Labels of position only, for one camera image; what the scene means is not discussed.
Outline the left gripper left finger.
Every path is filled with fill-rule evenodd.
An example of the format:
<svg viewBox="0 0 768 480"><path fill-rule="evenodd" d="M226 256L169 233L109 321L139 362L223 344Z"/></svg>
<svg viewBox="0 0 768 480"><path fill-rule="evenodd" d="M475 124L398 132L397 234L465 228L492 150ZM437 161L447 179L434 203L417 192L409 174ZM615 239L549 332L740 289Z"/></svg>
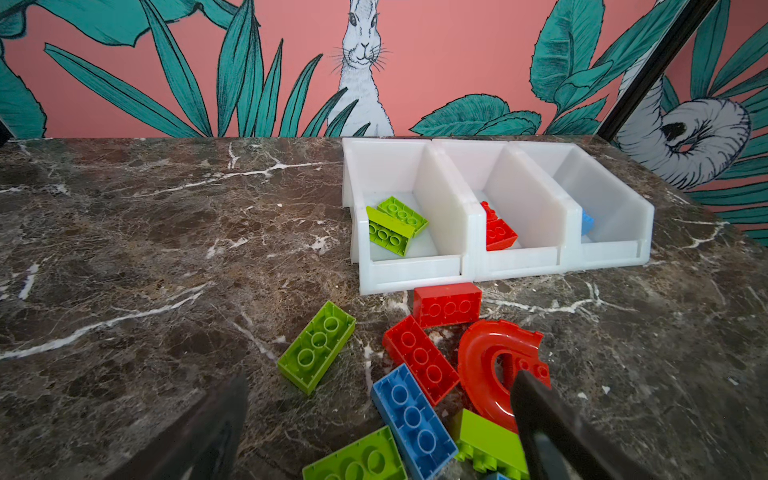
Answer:
<svg viewBox="0 0 768 480"><path fill-rule="evenodd" d="M248 408L248 383L236 375L211 389L110 479L228 479Z"/></svg>

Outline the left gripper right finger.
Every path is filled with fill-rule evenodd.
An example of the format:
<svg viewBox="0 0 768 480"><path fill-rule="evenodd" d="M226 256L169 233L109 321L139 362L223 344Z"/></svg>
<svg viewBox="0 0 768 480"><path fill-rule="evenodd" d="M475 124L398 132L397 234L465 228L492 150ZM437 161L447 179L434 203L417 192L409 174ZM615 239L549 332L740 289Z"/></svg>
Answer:
<svg viewBox="0 0 768 480"><path fill-rule="evenodd" d="M532 479L655 479L527 371L510 394Z"/></svg>

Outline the blue brick bottom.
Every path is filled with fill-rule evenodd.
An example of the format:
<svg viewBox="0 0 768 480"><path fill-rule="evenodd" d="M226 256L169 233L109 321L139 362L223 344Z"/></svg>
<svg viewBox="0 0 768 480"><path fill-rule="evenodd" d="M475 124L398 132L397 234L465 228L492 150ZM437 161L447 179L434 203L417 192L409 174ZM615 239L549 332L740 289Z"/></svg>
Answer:
<svg viewBox="0 0 768 480"><path fill-rule="evenodd" d="M581 235L588 235L595 227L594 219L585 211L582 211Z"/></svg>

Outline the white three-compartment bin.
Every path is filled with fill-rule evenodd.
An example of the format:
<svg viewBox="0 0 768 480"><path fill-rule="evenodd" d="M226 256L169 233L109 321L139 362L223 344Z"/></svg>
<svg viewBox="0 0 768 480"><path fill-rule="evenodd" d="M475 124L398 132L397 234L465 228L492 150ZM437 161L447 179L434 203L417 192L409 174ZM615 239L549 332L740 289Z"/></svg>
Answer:
<svg viewBox="0 0 768 480"><path fill-rule="evenodd" d="M575 144L347 138L343 153L362 294L649 260L653 206ZM366 208L390 196L429 221L405 257L369 239ZM511 248L486 250L482 201L517 233ZM586 236L583 210L595 221Z"/></svg>

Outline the green brick bottom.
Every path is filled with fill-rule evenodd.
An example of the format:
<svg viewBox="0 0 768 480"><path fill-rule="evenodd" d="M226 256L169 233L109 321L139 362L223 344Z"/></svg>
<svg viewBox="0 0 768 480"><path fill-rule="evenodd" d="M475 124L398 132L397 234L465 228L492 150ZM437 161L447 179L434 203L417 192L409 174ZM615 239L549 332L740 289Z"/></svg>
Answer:
<svg viewBox="0 0 768 480"><path fill-rule="evenodd" d="M372 243L405 257L415 228L373 207L367 207L369 239Z"/></svg>

